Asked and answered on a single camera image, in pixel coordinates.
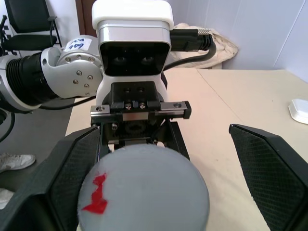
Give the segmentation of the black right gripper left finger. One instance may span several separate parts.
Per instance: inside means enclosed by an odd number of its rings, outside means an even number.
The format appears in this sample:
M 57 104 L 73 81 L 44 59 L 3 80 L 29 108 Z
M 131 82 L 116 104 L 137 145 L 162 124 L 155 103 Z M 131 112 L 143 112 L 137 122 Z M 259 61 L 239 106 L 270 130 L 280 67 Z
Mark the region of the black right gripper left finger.
M 0 231 L 76 231 L 78 194 L 99 141 L 96 127 L 60 140 L 0 211 Z

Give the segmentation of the cream crumpled cloth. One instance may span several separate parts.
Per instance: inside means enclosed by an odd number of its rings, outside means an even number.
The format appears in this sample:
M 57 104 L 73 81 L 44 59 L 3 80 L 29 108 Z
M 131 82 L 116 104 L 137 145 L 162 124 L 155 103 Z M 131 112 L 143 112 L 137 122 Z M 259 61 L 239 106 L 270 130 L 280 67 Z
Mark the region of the cream crumpled cloth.
M 215 29 L 211 28 L 210 34 L 213 37 L 213 40 L 216 44 L 216 54 L 207 61 L 201 62 L 192 62 L 188 64 L 180 65 L 179 67 L 187 67 L 187 68 L 196 68 L 196 69 L 212 69 L 212 67 L 216 65 L 220 65 L 223 62 L 233 58 L 237 52 L 238 47 L 232 43 L 228 38 L 221 35 Z M 198 52 L 179 52 L 179 51 L 172 51 L 168 57 L 167 63 L 175 62 L 180 59 L 193 57 L 196 55 L 204 55 L 206 54 L 205 51 L 198 51 Z

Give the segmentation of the white sneaker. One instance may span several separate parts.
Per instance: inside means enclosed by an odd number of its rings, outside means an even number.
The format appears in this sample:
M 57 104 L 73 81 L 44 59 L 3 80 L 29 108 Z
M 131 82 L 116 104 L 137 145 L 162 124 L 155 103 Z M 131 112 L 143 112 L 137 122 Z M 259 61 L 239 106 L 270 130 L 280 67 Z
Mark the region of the white sneaker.
M 9 170 L 21 170 L 34 164 L 36 158 L 29 154 L 8 154 L 0 155 L 0 173 Z
M 0 188 L 0 210 L 4 209 L 13 197 L 14 192 L 5 188 Z

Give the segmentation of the white rounded plastic object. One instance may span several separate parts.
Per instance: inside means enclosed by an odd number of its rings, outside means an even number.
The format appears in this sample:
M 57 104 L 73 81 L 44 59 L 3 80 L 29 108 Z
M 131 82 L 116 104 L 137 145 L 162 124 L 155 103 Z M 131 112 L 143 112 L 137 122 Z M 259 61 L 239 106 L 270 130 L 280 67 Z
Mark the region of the white rounded plastic object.
M 292 99 L 288 109 L 293 120 L 308 125 L 308 100 Z

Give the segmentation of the grey jar lid red mark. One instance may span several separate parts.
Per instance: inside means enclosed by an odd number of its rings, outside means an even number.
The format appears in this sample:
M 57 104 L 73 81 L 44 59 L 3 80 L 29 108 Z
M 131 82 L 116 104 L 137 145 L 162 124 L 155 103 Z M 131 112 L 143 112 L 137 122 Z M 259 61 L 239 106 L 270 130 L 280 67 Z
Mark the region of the grey jar lid red mark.
M 98 161 L 78 197 L 81 231 L 205 231 L 209 193 L 180 153 L 126 146 Z

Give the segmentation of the white handwritten paper label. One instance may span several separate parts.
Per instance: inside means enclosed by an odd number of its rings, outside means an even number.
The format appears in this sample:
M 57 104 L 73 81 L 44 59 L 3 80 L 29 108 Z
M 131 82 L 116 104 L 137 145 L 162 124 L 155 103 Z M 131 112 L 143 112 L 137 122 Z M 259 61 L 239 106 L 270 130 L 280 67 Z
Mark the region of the white handwritten paper label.
M 88 51 L 91 45 L 92 39 L 90 38 L 77 38 L 67 43 L 64 48 L 64 52 L 69 51 Z

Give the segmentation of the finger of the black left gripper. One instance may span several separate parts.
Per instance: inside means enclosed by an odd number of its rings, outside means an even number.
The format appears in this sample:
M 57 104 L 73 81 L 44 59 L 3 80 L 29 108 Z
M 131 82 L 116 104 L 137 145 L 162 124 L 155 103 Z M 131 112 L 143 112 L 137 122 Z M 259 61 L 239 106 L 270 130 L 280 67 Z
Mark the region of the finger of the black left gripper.
M 101 160 L 104 156 L 111 153 L 111 149 L 109 148 L 109 125 L 101 124 L 100 126 L 100 143 L 98 149 L 98 160 Z
M 183 136 L 177 122 L 168 121 L 167 123 L 167 147 L 180 153 L 190 160 Z

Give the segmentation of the brown wooden door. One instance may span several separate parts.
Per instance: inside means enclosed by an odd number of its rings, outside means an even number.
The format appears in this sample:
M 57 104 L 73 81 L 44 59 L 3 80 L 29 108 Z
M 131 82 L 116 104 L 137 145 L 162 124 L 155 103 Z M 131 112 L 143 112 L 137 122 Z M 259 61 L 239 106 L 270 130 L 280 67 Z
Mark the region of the brown wooden door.
M 92 6 L 96 0 L 75 0 L 77 8 L 77 18 L 79 32 L 81 35 L 97 37 L 96 31 L 92 27 Z

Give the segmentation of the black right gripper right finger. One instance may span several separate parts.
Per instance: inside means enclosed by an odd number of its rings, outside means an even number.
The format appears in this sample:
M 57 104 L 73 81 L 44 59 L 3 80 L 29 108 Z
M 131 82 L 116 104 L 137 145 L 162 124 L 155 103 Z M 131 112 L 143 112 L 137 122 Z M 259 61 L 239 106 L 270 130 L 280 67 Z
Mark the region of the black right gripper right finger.
M 239 124 L 229 133 L 270 231 L 308 231 L 308 163 L 278 135 Z

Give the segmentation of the black office chair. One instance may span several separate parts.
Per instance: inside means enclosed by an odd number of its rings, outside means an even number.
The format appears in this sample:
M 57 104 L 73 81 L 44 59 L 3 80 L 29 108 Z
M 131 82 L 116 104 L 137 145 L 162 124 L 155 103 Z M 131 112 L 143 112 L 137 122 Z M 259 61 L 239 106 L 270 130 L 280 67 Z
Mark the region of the black office chair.
M 42 51 L 62 46 L 56 19 L 45 0 L 4 0 L 7 15 L 0 22 L 0 54 Z

